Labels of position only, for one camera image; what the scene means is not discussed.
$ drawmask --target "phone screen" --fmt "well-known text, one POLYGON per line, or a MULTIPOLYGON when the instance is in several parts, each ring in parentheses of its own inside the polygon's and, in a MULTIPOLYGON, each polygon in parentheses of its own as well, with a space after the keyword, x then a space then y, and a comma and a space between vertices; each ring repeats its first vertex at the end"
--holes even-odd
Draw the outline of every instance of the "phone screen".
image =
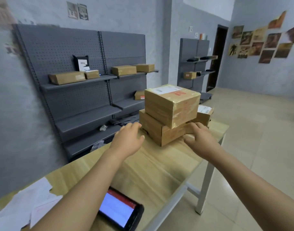
POLYGON ((100 211, 124 228, 135 206, 136 204, 128 198, 109 189, 100 206, 100 211))

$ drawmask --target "right arm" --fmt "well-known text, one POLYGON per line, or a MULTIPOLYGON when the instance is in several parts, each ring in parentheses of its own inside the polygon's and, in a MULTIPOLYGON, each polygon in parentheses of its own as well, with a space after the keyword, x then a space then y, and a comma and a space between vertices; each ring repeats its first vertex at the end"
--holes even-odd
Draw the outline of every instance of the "right arm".
POLYGON ((227 153, 201 123, 191 123, 195 139, 184 142, 213 164, 264 231, 294 231, 294 200, 278 190, 234 156, 227 153))

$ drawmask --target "beige tile floor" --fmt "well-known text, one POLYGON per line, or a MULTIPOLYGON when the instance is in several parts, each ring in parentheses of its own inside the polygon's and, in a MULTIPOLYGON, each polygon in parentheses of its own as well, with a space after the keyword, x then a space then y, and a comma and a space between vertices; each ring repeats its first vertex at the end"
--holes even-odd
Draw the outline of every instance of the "beige tile floor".
MULTIPOLYGON (((223 147, 253 172, 294 199, 294 100, 216 88, 213 120, 229 124, 223 147)), ((201 188, 207 162, 190 182, 201 188)), ((224 177, 215 170, 202 216, 187 192, 159 230, 261 230, 224 177)))

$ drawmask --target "forearm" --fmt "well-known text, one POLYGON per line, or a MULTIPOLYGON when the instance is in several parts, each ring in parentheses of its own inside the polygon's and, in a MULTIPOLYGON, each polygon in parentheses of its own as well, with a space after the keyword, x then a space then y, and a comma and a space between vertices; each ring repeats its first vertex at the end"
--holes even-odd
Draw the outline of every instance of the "forearm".
POLYGON ((122 160, 110 150, 104 152, 92 169, 32 230, 88 231, 121 163, 122 160))
POLYGON ((264 231, 294 230, 294 200, 221 150, 212 164, 264 231))

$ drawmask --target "door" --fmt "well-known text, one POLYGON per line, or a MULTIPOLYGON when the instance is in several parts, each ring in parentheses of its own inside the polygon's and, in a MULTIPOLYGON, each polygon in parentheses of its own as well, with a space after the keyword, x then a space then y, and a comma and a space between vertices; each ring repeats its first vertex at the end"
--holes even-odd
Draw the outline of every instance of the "door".
POLYGON ((213 48, 213 55, 217 55, 218 59, 211 61, 210 69, 215 70, 215 72, 209 74, 207 89, 206 89, 207 92, 210 91, 211 89, 214 89, 217 84, 227 31, 228 31, 228 27, 218 25, 217 34, 214 41, 214 48, 213 48))

